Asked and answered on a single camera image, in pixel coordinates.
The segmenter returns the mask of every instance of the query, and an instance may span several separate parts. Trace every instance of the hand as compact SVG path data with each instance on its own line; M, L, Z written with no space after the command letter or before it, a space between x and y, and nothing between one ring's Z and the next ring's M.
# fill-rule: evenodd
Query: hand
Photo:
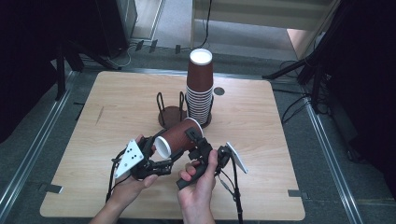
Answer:
M198 161L186 164L186 170L180 171L179 175L186 181L195 175L194 166ZM205 173L198 179L196 185L190 185L180 190L177 194L178 202L185 223L215 223L210 210L212 191L216 185L215 172L218 166L218 152L213 149L209 154L209 164Z
M142 137L143 135L140 134L135 139L136 143ZM149 188L157 178L157 175L150 175L139 181L128 174L117 178L110 199L90 223L116 223L123 210L137 198L143 189Z

